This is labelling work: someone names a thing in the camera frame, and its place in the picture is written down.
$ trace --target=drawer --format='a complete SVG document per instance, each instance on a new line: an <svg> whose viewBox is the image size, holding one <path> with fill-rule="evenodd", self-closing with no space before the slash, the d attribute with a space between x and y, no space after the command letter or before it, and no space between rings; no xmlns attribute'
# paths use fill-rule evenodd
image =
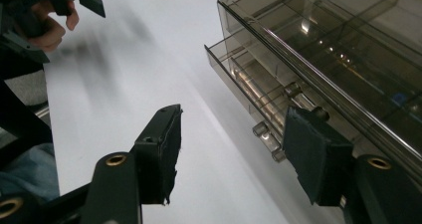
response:
<svg viewBox="0 0 422 224"><path fill-rule="evenodd" d="M278 149L298 106L422 183L422 54L378 23L397 1L219 0L210 63Z"/></svg>

